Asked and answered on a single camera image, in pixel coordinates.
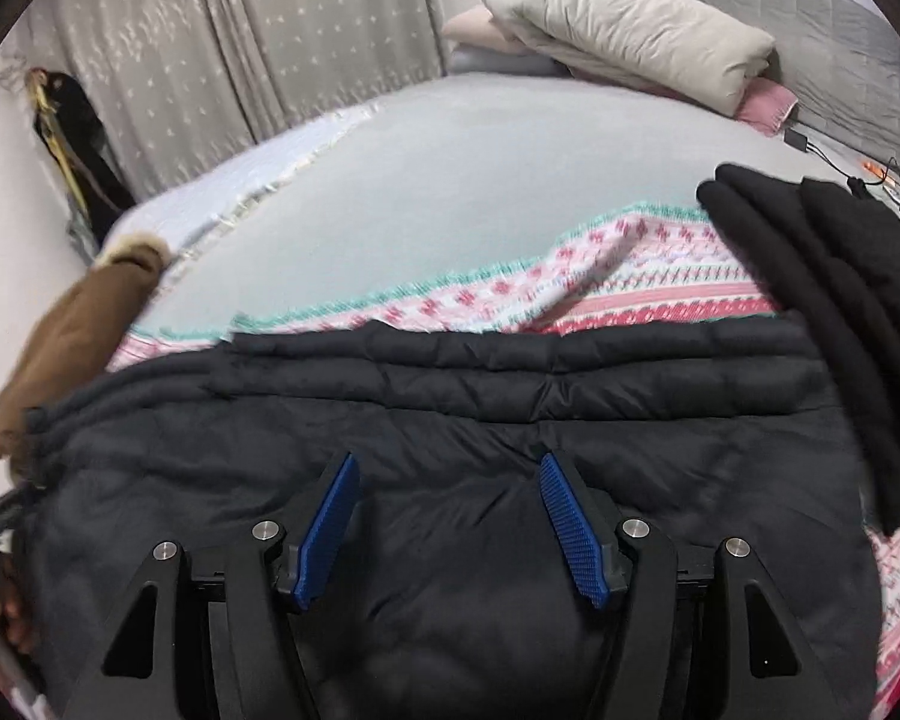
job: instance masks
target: patterned curtain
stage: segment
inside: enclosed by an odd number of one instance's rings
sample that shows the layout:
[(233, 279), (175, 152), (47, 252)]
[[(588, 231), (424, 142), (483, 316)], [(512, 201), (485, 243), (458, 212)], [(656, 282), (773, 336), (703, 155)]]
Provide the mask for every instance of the patterned curtain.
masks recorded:
[(37, 0), (31, 62), (77, 77), (138, 199), (329, 110), (442, 74), (437, 0)]

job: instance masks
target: brown garment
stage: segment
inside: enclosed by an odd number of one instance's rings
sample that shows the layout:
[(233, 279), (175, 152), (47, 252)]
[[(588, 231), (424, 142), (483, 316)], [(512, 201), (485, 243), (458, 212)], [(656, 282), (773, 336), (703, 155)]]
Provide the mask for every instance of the brown garment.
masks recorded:
[(0, 392), (0, 460), (23, 470), (27, 409), (53, 402), (104, 372), (146, 306), (170, 257), (152, 236), (133, 236), (77, 281), (40, 320)]

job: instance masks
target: metal screw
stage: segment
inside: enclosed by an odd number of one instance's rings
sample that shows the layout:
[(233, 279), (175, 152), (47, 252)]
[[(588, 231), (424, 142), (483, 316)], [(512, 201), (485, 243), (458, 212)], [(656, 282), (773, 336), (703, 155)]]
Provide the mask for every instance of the metal screw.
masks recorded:
[(746, 557), (749, 555), (749, 544), (743, 538), (730, 538), (727, 540), (727, 552), (733, 557)]
[(624, 523), (624, 533), (630, 538), (645, 538), (650, 533), (650, 526), (642, 519), (628, 519)]
[(280, 526), (269, 519), (253, 526), (253, 537), (257, 541), (269, 541), (278, 533), (280, 533)]
[(170, 560), (176, 555), (176, 544), (173, 541), (164, 541), (154, 547), (154, 557), (157, 560)]

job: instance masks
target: blue textured pad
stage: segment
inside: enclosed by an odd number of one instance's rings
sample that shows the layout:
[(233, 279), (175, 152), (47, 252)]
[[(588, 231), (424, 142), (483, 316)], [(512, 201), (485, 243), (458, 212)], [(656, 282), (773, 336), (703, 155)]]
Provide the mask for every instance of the blue textured pad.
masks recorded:
[(600, 542), (553, 455), (540, 464), (540, 494), (577, 589), (602, 610), (610, 600), (610, 589), (604, 579)]
[(293, 598), (301, 611), (310, 607), (312, 600), (322, 596), (330, 577), (337, 552), (343, 542), (346, 526), (353, 509), (360, 499), (360, 466), (353, 455), (343, 461), (337, 478), (327, 491), (317, 516), (310, 526), (307, 538), (300, 547), (298, 579), (293, 587)]

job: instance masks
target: gray headboard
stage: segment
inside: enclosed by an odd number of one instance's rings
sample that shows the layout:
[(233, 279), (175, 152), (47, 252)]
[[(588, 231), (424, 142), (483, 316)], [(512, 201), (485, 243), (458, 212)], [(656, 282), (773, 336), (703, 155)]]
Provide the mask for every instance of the gray headboard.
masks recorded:
[(767, 30), (768, 73), (800, 99), (797, 118), (881, 162), (900, 162), (900, 37), (852, 0), (701, 0)]

